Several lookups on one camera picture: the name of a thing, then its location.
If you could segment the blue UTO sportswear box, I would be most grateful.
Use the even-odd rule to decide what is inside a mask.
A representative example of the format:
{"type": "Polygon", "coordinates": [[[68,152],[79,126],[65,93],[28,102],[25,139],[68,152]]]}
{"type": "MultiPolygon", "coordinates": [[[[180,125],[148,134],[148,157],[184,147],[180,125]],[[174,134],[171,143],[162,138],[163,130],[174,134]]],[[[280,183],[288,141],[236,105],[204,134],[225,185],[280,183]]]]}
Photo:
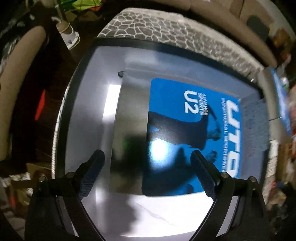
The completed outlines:
{"type": "Polygon", "coordinates": [[[152,197],[204,189],[190,157],[199,150],[220,172],[239,177],[239,100],[203,86],[121,71],[110,189],[152,197]]]}

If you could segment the black storage bin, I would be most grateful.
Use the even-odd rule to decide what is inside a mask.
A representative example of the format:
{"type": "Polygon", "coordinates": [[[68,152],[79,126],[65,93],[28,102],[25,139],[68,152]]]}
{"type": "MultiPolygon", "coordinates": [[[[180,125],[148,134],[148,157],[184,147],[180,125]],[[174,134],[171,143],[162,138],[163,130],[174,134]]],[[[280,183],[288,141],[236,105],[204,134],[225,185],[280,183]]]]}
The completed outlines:
{"type": "Polygon", "coordinates": [[[262,240],[268,114],[260,87],[167,44],[97,37],[66,89],[54,178],[97,157],[79,199],[85,240],[262,240]]]}

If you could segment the grey stone-pattern table cloth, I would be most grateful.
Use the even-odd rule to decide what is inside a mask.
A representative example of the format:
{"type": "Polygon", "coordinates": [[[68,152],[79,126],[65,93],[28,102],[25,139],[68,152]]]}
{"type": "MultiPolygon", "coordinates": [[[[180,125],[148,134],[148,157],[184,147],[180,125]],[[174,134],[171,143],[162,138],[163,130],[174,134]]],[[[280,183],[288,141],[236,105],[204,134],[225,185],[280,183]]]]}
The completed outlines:
{"type": "Polygon", "coordinates": [[[126,8],[98,34],[164,43],[220,62],[248,79],[264,69],[250,53],[218,31],[177,13],[126,8]]]}

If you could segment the brown sofa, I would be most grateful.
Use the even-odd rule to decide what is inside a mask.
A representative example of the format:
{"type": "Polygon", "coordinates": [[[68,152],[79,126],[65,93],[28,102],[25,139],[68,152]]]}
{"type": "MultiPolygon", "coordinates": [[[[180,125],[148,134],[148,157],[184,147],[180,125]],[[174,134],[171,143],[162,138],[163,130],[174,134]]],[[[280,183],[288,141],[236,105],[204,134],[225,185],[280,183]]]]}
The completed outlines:
{"type": "Polygon", "coordinates": [[[9,150],[9,129],[18,92],[34,58],[46,40],[42,26],[30,29],[16,44],[1,74],[1,160],[9,150]]]}

